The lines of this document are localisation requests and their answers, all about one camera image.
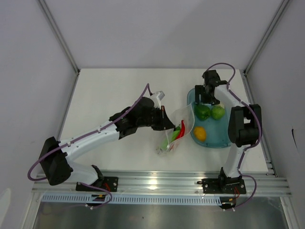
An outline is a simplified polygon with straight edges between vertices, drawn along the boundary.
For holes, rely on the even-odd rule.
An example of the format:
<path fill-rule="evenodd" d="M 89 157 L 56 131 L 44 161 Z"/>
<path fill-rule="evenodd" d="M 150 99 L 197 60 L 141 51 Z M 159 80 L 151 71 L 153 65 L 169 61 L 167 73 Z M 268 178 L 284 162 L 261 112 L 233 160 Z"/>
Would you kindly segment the clear zip top bag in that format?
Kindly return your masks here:
<path fill-rule="evenodd" d="M 157 154 L 160 155 L 174 152 L 190 134 L 195 123 L 193 108 L 190 104 L 174 111 L 169 118 L 174 124 L 174 128 L 162 131 L 156 145 Z"/>

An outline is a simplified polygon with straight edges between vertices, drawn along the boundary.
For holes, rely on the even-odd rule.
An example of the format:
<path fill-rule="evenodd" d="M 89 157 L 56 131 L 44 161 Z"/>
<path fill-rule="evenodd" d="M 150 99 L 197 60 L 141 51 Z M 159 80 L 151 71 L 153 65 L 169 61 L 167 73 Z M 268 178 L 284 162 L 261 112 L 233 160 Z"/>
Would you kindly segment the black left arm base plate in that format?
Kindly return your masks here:
<path fill-rule="evenodd" d="M 109 192 L 117 192 L 118 181 L 118 177 L 104 177 L 97 179 L 91 185 L 84 185 L 83 183 L 78 182 L 76 184 L 76 191 L 94 192 L 105 189 Z"/>

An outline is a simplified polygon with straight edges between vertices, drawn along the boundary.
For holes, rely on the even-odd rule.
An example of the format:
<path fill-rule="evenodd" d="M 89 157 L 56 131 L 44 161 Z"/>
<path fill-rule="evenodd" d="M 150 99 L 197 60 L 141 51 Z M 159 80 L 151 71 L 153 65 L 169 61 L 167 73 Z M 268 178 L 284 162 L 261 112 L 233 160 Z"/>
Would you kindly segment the light green gourd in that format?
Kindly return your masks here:
<path fill-rule="evenodd" d="M 165 139 L 161 142 L 160 149 L 163 151 L 167 150 L 169 144 L 177 138 L 179 133 L 180 133 L 180 130 L 175 130 L 171 134 L 166 136 Z"/>

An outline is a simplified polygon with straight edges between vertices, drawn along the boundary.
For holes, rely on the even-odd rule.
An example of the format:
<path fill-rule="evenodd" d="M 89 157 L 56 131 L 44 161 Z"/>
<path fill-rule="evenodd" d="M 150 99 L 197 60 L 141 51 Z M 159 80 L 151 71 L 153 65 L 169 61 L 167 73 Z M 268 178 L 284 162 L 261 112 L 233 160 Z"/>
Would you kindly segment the dark green cucumber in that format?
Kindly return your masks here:
<path fill-rule="evenodd" d="M 174 131 L 180 131 L 181 130 L 181 126 L 179 125 L 179 126 L 177 126 L 175 129 L 174 129 Z"/>

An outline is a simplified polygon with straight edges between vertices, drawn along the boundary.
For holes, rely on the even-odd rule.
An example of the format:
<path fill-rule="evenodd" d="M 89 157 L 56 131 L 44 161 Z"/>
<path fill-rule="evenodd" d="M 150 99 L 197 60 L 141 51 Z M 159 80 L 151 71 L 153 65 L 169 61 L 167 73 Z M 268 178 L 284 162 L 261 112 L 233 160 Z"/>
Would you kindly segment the yellow lemon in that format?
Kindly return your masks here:
<path fill-rule="evenodd" d="M 194 137 L 201 142 L 204 142 L 207 138 L 206 130 L 202 126 L 196 126 L 193 131 Z"/>

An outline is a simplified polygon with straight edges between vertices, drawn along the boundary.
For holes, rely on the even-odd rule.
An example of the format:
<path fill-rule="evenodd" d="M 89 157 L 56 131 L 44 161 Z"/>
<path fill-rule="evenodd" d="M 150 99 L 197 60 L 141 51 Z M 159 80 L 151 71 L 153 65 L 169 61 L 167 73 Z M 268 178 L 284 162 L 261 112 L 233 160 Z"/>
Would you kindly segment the green bell pepper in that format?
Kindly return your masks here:
<path fill-rule="evenodd" d="M 204 104 L 196 104 L 194 107 L 194 113 L 201 121 L 205 121 L 211 116 L 210 108 Z"/>

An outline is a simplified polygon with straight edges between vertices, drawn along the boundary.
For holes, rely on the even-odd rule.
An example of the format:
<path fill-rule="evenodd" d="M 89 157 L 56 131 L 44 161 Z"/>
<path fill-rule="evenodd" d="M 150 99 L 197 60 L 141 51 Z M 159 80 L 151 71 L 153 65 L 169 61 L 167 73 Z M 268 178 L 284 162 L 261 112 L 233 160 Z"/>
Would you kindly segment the light green round squash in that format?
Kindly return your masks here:
<path fill-rule="evenodd" d="M 214 106 L 211 109 L 211 116 L 214 120 L 220 120 L 225 115 L 225 109 L 221 106 Z"/>

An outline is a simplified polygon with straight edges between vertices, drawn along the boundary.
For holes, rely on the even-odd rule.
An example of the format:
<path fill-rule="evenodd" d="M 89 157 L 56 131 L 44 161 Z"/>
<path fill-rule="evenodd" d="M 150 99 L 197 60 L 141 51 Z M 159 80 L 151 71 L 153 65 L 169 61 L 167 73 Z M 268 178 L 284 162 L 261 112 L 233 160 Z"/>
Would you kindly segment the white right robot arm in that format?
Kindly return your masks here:
<path fill-rule="evenodd" d="M 218 188 L 226 193 L 242 180 L 241 168 L 247 151 L 260 143 L 261 107 L 242 101 L 229 88 L 230 82 L 221 80 L 216 70 L 205 71 L 203 79 L 204 83 L 194 88 L 195 117 L 203 122 L 212 117 L 214 110 L 220 110 L 220 115 L 228 120 L 231 147 L 217 181 Z"/>

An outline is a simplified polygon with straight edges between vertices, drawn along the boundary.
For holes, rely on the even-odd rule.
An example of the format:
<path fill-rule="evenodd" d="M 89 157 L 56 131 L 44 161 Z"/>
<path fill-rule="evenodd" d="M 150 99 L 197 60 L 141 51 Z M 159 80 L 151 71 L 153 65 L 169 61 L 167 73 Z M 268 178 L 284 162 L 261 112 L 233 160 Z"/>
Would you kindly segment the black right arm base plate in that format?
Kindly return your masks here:
<path fill-rule="evenodd" d="M 205 194 L 246 194 L 244 180 L 240 177 L 220 179 L 204 178 L 197 181 L 201 185 Z"/>

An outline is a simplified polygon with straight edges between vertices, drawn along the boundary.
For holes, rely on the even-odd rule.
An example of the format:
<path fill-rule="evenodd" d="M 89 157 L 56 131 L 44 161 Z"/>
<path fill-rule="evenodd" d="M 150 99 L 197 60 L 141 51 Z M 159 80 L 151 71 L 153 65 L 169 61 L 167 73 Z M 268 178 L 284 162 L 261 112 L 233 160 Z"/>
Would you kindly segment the red chili pepper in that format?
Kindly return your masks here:
<path fill-rule="evenodd" d="M 182 138 L 185 134 L 185 123 L 184 120 L 181 121 L 181 129 L 176 139 Z"/>

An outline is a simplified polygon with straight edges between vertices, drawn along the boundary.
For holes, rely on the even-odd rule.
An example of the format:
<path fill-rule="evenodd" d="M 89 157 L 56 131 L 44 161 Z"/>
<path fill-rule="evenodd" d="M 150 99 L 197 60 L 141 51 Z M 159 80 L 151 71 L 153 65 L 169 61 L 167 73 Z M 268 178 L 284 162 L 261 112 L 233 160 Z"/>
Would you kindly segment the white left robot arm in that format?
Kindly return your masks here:
<path fill-rule="evenodd" d="M 154 131 L 173 129 L 163 105 L 156 105 L 151 98 L 143 97 L 136 104 L 114 114 L 107 122 L 83 135 L 57 141 L 45 141 L 40 155 L 40 165 L 51 186 L 68 182 L 84 183 L 91 190 L 100 190 L 103 175 L 95 165 L 85 166 L 75 162 L 94 148 L 120 140 L 136 133 L 138 128 L 150 127 Z"/>

